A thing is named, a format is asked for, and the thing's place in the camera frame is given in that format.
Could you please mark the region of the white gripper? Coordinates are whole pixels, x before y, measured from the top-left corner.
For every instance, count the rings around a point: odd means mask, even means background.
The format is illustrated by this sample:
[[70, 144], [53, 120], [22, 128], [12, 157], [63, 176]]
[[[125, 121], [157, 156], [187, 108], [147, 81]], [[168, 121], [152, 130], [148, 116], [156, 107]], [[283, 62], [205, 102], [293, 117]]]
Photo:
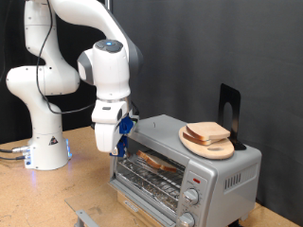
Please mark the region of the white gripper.
[[95, 124], [96, 143], [99, 151], [112, 152], [113, 156], [119, 154], [116, 147], [122, 134], [119, 132], [120, 121], [130, 111], [127, 98], [115, 100], [96, 101], [92, 112], [92, 121]]

